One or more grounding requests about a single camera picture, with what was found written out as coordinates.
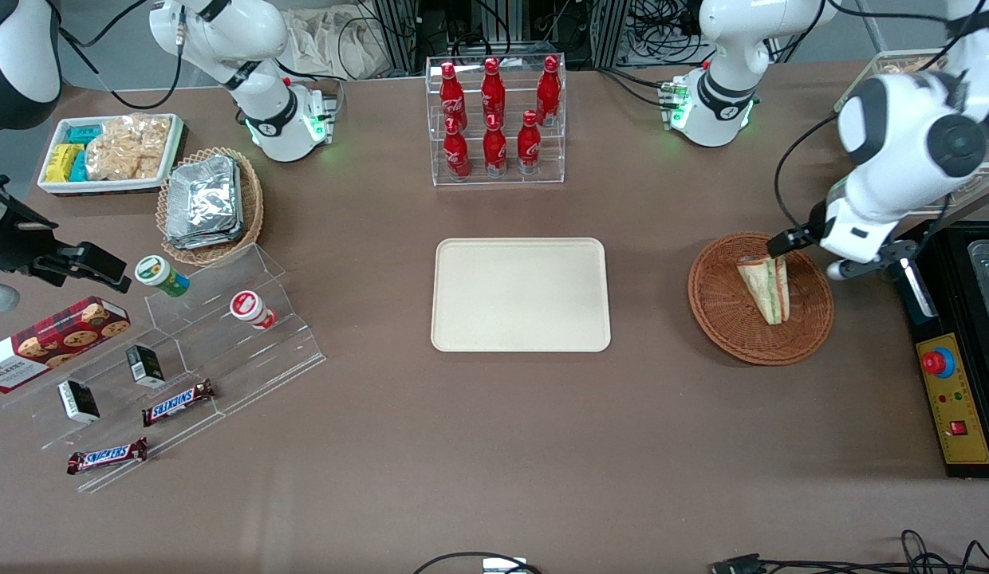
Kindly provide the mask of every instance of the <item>coca-cola bottle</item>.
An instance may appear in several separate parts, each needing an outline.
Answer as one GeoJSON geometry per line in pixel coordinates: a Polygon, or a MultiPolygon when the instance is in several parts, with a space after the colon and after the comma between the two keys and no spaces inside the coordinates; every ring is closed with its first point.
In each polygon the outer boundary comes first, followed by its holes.
{"type": "Polygon", "coordinates": [[[501,65],[498,58],[487,58],[484,61],[484,81],[480,83],[480,101],[483,102],[484,116],[488,113],[497,114],[499,123],[505,123],[505,84],[498,69],[501,65]]]}
{"type": "Polygon", "coordinates": [[[558,56],[545,58],[545,72],[538,80],[538,124],[554,126],[558,118],[561,79],[558,76],[558,56]]]}
{"type": "Polygon", "coordinates": [[[523,113],[523,127],[519,130],[516,140],[516,152],[519,156],[519,173],[533,175],[538,173],[538,157],[541,155],[541,130],[538,130],[538,113],[527,109],[523,113]]]}
{"type": "Polygon", "coordinates": [[[441,110],[446,117],[459,121],[459,130],[466,131],[466,95],[463,86],[455,79],[455,66],[450,61],[441,62],[441,110]]]}
{"type": "Polygon", "coordinates": [[[487,132],[484,133],[484,170],[487,170],[491,178],[501,178],[509,168],[502,120],[498,114],[488,113],[484,121],[487,123],[487,132]]]}
{"type": "Polygon", "coordinates": [[[459,121],[455,117],[444,119],[444,159],[448,163],[451,181],[464,182],[470,177],[470,157],[466,138],[459,133],[459,121]]]}

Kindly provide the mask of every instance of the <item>bottle cap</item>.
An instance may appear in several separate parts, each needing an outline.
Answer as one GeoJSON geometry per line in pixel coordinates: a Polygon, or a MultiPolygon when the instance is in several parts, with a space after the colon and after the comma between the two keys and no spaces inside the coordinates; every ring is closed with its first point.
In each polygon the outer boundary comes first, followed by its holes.
{"type": "Polygon", "coordinates": [[[134,275],[140,283],[144,283],[148,287],[156,287],[169,277],[171,269],[172,265],[169,265],[165,258],[159,255],[148,255],[136,264],[134,275]]]}
{"type": "Polygon", "coordinates": [[[239,291],[232,297],[229,310],[236,319],[254,320],[264,310],[264,301],[253,291],[239,291]]]}

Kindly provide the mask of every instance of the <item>white cloth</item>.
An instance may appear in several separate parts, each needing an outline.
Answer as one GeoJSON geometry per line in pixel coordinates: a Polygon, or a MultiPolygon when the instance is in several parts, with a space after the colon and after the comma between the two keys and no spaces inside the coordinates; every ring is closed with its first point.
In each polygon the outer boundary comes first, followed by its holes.
{"type": "Polygon", "coordinates": [[[283,12],[290,29],[295,72],[363,80],[388,70],[381,22],[371,14],[377,14],[371,3],[290,8],[283,12]],[[354,18],[366,19],[349,23],[354,18]]]}

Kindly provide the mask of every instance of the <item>red and white cup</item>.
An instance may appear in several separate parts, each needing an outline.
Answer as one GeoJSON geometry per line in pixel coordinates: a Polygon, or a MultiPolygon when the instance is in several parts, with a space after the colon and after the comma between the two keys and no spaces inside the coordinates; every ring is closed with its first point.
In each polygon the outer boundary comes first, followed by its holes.
{"type": "Polygon", "coordinates": [[[265,330],[275,324],[275,311],[264,305],[264,299],[253,291],[239,291],[229,304],[232,316],[250,323],[257,330],[265,330]]]}

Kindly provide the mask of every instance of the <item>small black box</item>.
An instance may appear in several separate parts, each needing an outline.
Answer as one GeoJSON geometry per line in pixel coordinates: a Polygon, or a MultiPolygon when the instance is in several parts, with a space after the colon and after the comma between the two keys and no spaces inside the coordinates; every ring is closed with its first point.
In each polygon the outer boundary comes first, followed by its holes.
{"type": "Polygon", "coordinates": [[[90,424],[101,418],[97,411],[97,401],[90,388],[76,381],[58,383],[58,396],[65,408],[65,415],[79,423],[90,424]]]}
{"type": "Polygon", "coordinates": [[[162,366],[158,363],[158,355],[151,349],[133,345],[126,349],[126,360],[130,371],[133,371],[133,382],[151,388],[165,384],[162,366]]]}

